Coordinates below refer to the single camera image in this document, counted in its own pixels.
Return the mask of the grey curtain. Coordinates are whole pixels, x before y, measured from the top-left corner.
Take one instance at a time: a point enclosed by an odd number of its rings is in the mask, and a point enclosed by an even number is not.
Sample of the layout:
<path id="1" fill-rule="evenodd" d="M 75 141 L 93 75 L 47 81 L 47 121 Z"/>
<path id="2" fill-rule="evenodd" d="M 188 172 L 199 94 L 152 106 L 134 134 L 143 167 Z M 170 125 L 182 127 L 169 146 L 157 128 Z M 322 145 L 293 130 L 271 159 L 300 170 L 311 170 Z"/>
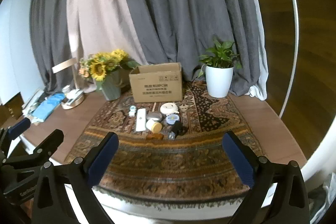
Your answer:
<path id="1" fill-rule="evenodd" d="M 268 65 L 258 0 L 126 0 L 146 64 L 180 63 L 185 80 L 196 79 L 198 57 L 214 45 L 213 36 L 234 41 L 242 67 L 234 70 L 230 91 L 265 100 Z M 47 92 L 72 80 L 69 69 L 52 67 L 72 56 L 67 0 L 31 0 L 30 35 Z"/>

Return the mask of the white curved floor lamp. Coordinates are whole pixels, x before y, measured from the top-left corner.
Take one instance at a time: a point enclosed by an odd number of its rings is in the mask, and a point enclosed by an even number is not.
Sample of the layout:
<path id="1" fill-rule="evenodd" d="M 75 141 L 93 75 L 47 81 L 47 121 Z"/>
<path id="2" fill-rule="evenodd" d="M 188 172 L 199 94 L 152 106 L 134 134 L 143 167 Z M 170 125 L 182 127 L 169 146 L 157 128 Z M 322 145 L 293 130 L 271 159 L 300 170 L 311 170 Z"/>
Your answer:
<path id="1" fill-rule="evenodd" d="M 305 180 L 335 170 L 335 0 L 290 0 L 289 83 L 280 117 L 307 158 Z"/>

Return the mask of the white remote control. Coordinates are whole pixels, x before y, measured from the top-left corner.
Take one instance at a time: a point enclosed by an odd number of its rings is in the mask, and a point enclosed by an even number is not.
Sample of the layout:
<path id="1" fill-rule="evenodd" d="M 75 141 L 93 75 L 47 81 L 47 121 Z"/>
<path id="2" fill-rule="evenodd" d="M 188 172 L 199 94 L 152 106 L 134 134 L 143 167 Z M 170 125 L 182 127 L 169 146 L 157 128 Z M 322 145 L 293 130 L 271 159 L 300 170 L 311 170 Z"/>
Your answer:
<path id="1" fill-rule="evenodd" d="M 138 109 L 135 123 L 135 131 L 143 132 L 146 130 L 146 109 Z"/>

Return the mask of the silver oval case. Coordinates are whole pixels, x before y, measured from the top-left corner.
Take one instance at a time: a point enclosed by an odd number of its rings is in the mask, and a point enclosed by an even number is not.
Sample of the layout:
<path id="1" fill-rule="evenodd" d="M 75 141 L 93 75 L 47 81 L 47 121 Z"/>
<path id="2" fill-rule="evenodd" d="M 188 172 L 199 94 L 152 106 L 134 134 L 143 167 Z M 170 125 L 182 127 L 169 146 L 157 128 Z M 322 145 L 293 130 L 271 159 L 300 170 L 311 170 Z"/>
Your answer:
<path id="1" fill-rule="evenodd" d="M 159 111 L 151 111 L 146 114 L 146 119 L 160 122 L 163 120 L 163 115 Z"/>

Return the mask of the open cardboard box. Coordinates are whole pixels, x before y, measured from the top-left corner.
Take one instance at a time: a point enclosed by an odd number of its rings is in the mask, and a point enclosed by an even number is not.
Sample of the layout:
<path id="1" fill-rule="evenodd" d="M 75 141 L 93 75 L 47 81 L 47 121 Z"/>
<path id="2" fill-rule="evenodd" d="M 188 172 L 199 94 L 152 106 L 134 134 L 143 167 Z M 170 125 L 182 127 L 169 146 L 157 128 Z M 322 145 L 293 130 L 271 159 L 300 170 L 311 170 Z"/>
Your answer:
<path id="1" fill-rule="evenodd" d="M 130 72 L 129 80 L 136 103 L 183 100 L 180 63 L 141 65 Z"/>

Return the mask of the blue cloth bundle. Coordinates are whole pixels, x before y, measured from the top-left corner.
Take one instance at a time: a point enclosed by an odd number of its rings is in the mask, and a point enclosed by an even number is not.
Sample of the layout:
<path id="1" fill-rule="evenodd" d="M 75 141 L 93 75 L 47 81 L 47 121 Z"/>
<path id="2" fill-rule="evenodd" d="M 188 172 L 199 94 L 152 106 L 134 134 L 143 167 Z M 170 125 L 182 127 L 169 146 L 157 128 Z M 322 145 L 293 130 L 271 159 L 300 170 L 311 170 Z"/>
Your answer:
<path id="1" fill-rule="evenodd" d="M 63 93 L 55 93 L 44 100 L 33 112 L 33 117 L 45 121 L 56 107 L 64 100 Z"/>

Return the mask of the patterned oriental rug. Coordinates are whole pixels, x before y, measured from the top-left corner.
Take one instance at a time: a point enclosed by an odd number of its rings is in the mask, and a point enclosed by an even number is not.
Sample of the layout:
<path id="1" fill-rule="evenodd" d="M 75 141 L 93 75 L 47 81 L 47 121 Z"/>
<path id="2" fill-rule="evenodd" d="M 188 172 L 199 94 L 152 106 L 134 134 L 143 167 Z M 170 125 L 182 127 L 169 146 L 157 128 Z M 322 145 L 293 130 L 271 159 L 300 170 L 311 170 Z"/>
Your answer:
<path id="1" fill-rule="evenodd" d="M 223 135 L 232 131 L 256 155 L 264 154 L 230 97 L 209 96 L 203 81 L 186 83 L 178 103 L 182 135 L 158 139 L 148 131 L 137 132 L 129 108 L 131 92 L 106 102 L 77 139 L 65 161 L 84 157 L 108 132 L 118 135 L 119 147 L 98 191 L 132 203 L 208 203 L 235 200 L 246 194 L 223 151 Z"/>

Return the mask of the white pot green plant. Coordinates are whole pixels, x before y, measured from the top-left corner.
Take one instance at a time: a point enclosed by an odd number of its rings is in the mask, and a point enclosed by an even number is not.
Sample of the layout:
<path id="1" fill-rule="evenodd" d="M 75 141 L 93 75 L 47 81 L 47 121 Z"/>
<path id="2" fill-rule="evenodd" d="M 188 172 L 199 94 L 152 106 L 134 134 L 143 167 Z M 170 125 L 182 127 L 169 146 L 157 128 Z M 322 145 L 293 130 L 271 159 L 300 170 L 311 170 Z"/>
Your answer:
<path id="1" fill-rule="evenodd" d="M 228 95 L 233 79 L 234 68 L 240 69 L 239 54 L 234 51 L 234 41 L 225 41 L 213 36 L 214 45 L 199 56 L 202 67 L 198 78 L 205 75 L 207 91 L 214 98 Z"/>

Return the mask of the beige sheer curtain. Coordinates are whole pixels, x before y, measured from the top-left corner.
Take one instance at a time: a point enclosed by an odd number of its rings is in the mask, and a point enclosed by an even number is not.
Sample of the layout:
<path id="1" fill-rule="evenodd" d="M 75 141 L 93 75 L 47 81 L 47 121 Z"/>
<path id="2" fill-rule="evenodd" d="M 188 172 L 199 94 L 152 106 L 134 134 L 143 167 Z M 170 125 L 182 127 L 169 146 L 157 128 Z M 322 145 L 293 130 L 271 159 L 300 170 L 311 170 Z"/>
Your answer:
<path id="1" fill-rule="evenodd" d="M 126 0 L 67 0 L 67 24 L 76 59 L 121 49 L 147 63 Z"/>

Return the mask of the grey-green ribbed vase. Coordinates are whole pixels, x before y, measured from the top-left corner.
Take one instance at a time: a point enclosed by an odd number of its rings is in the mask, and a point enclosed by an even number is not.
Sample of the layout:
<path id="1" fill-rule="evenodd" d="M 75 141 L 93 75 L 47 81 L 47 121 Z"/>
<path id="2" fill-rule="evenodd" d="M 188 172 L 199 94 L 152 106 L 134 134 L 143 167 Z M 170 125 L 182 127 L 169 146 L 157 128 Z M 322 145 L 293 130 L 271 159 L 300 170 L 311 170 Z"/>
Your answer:
<path id="1" fill-rule="evenodd" d="M 122 79 L 120 69 L 106 75 L 101 85 L 102 93 L 107 101 L 113 101 L 121 96 Z"/>

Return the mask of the brown wooden block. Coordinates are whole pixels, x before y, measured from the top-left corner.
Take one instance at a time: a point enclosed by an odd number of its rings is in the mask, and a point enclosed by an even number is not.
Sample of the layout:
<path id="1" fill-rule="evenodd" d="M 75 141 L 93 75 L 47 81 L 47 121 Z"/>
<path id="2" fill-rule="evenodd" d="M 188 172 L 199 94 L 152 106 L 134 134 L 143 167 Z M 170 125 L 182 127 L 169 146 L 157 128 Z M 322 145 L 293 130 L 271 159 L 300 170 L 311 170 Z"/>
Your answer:
<path id="1" fill-rule="evenodd" d="M 146 136 L 146 140 L 162 140 L 164 137 L 162 133 L 152 133 Z"/>

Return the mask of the sunflower bouquet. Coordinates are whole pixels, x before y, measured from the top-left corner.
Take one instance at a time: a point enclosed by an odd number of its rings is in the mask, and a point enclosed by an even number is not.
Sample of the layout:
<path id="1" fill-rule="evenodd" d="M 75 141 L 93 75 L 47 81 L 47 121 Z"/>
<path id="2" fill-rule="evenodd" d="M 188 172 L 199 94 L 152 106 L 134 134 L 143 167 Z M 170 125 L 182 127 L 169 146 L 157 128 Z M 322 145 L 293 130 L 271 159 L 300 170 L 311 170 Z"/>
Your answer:
<path id="1" fill-rule="evenodd" d="M 79 61 L 79 76 L 83 79 L 92 78 L 97 82 L 105 81 L 106 77 L 119 69 L 134 69 L 139 63 L 121 49 L 111 52 L 99 52 L 81 58 Z"/>

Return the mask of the blue round tin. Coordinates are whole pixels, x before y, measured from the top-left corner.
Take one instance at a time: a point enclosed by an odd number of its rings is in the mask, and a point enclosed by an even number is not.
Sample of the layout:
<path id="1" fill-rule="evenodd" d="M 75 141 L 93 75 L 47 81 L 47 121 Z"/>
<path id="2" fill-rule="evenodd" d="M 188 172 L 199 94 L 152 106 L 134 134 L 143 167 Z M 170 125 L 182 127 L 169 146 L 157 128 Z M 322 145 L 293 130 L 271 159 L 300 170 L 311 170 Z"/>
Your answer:
<path id="1" fill-rule="evenodd" d="M 174 125 L 175 122 L 179 122 L 180 118 L 178 114 L 170 114 L 166 116 L 166 123 L 169 125 Z"/>

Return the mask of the clear glass item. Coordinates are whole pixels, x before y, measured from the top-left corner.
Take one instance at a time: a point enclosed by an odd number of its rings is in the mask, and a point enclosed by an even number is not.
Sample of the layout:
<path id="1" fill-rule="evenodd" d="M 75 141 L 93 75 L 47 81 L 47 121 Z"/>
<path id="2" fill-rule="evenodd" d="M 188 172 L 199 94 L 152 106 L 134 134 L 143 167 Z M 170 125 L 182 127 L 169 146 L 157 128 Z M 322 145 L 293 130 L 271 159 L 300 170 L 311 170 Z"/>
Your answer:
<path id="1" fill-rule="evenodd" d="M 175 139 L 175 133 L 174 132 L 169 132 L 168 139 L 174 140 Z"/>

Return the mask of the white smiley round toy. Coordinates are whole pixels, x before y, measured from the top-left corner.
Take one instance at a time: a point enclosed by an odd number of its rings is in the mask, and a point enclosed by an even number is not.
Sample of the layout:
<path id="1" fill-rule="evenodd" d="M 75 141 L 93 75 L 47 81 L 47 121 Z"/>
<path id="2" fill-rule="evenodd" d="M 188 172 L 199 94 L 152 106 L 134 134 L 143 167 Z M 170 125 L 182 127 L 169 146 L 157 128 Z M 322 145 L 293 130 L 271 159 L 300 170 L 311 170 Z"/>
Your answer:
<path id="1" fill-rule="evenodd" d="M 178 114 L 179 113 L 178 106 L 175 103 L 172 103 L 172 102 L 164 103 L 160 107 L 159 111 L 163 115 L 171 115 L 171 114 Z"/>

